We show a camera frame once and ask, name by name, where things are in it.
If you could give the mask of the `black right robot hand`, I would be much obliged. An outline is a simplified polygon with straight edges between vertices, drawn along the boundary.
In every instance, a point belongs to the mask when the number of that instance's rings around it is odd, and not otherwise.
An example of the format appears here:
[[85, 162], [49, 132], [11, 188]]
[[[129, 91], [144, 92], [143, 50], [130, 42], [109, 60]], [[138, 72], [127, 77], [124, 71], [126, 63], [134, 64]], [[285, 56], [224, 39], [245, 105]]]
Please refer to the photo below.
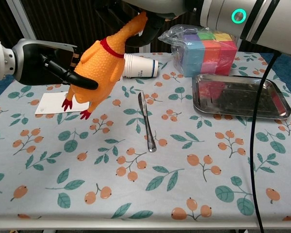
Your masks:
[[146, 12], [147, 22], [141, 36], [134, 35], [126, 42], [127, 46], [135, 48], [150, 44], [166, 20], [173, 20], [186, 12], [196, 14], [203, 4], [202, 0], [95, 0], [96, 13], [114, 32], [132, 19], [123, 10], [123, 2], [139, 13]]

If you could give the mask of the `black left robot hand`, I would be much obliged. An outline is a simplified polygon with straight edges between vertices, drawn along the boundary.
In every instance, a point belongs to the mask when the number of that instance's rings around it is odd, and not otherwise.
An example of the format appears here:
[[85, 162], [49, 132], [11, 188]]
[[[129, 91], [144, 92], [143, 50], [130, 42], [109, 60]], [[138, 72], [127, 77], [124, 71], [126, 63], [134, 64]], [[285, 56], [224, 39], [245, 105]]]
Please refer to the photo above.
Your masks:
[[22, 38], [12, 47], [16, 69], [14, 78], [24, 85], [66, 84], [95, 90], [95, 80], [74, 71], [81, 58], [77, 46]]

